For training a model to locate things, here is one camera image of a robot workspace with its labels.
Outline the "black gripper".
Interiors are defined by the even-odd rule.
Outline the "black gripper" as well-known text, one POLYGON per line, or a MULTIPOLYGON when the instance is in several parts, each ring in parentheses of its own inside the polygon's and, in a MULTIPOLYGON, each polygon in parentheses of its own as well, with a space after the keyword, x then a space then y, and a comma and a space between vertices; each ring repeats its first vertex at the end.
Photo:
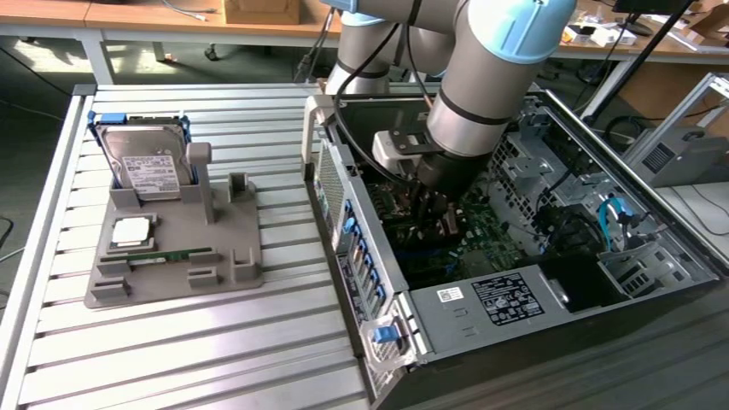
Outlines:
POLYGON ((417 180, 432 191, 457 201, 469 190, 489 160, 490 154, 462 157, 444 151, 422 155, 416 170, 417 180))

